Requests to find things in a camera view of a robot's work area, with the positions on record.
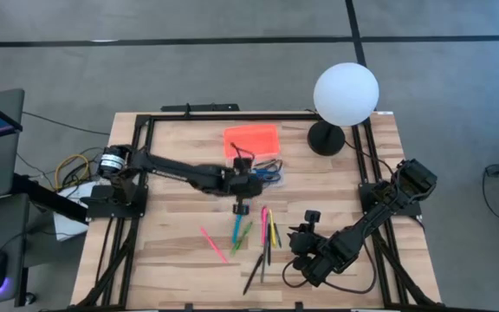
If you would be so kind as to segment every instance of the black lamp base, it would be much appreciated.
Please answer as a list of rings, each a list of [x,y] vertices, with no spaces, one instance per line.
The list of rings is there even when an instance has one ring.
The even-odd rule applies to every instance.
[[[312,125],[308,133],[308,144],[313,152],[332,156],[344,146],[346,135],[340,127],[321,120]]]

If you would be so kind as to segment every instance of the wooden table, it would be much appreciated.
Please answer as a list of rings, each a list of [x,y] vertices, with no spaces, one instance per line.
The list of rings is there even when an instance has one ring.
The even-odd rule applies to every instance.
[[[131,142],[135,115],[115,115],[109,145]],[[390,113],[374,113],[371,120],[380,158],[395,167],[404,158],[404,153],[394,116]],[[192,164],[223,164],[223,130],[250,123],[260,122],[158,122],[151,152]],[[333,157],[321,157],[309,149],[307,133],[313,125],[312,121],[261,123],[277,125],[286,170],[285,185],[268,188],[263,195],[254,198],[250,214],[243,220],[243,224],[253,220],[254,227],[249,239],[234,257],[229,255],[234,224],[231,212],[233,198],[206,196],[182,182],[150,176],[148,185],[151,194],[146,215],[139,227],[128,309],[183,309],[187,302],[193,303],[195,309],[293,309],[297,301],[302,301],[306,308],[382,307],[378,284],[366,295],[354,295],[324,284],[319,288],[307,284],[299,289],[291,289],[282,282],[282,268],[293,258],[286,236],[288,227],[304,222],[303,214],[308,209],[321,211],[321,222],[316,227],[321,235],[330,236],[334,231],[353,224],[362,216],[357,192],[360,175],[353,149],[346,146]],[[351,139],[351,128],[343,129]],[[363,146],[366,146],[364,133],[361,138],[364,140]],[[366,163],[372,178],[371,161],[366,159]],[[382,173],[383,177],[389,177],[388,171]],[[263,205],[274,212],[283,248],[272,250],[272,264],[266,268],[265,283],[259,283],[257,277],[246,296],[242,296],[243,286],[262,252],[259,214]],[[408,217],[393,217],[392,221],[402,264],[425,294],[439,301],[422,229]],[[228,264],[221,263],[202,237],[200,225],[223,250]],[[105,219],[93,221],[89,225],[72,303],[79,302],[94,285],[106,227]],[[110,241],[111,238],[107,244],[107,254],[110,253]],[[373,250],[370,239],[367,244]],[[392,270],[387,263],[386,266],[392,299],[397,302]],[[302,280],[300,272],[289,269],[287,273],[291,283]],[[354,264],[339,276],[331,274],[328,281],[342,287],[365,289],[372,278],[371,264],[365,250],[362,250]],[[111,302],[118,300],[120,280],[115,278]]]

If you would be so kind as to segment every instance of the white spherical lamp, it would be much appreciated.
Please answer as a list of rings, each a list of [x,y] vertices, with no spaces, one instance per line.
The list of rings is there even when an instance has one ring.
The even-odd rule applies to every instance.
[[[336,64],[317,80],[313,100],[323,120],[309,129],[308,144],[320,155],[334,155],[346,138],[340,127],[361,123],[377,107],[379,83],[359,64]]]

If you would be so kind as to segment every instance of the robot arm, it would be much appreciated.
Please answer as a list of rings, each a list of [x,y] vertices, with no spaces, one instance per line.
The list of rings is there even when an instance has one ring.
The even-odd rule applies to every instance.
[[[105,148],[98,174],[111,181],[115,198],[127,203],[132,197],[129,186],[141,172],[189,183],[193,188],[215,196],[253,198],[262,192],[262,181],[249,170],[247,160],[235,161],[234,168],[219,165],[192,166],[120,145]]]
[[[291,228],[296,232],[288,234],[290,248],[296,254],[294,268],[316,287],[331,272],[342,273],[357,259],[366,237],[397,211],[428,198],[436,182],[437,177],[415,159],[402,161],[391,182],[384,181],[374,187],[371,196],[375,205],[365,216],[329,238],[314,233],[314,223],[319,222],[321,213],[306,211],[308,224]]]

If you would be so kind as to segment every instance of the pink marker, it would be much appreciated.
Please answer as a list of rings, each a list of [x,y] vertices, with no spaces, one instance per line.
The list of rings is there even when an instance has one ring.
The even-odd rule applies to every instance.
[[[261,209],[261,244],[265,245],[265,239],[267,239],[267,206],[265,205]]]
[[[228,261],[226,261],[226,258],[223,256],[223,253],[221,252],[220,249],[217,248],[215,243],[213,243],[213,240],[211,239],[211,237],[209,237],[209,234],[207,234],[207,231],[204,229],[204,227],[201,226],[199,229],[201,230],[201,233],[204,234],[205,238],[207,238],[209,245],[211,245],[211,247],[213,247],[213,249],[218,254],[218,256],[221,258],[221,260],[223,260],[223,263],[228,263]]]

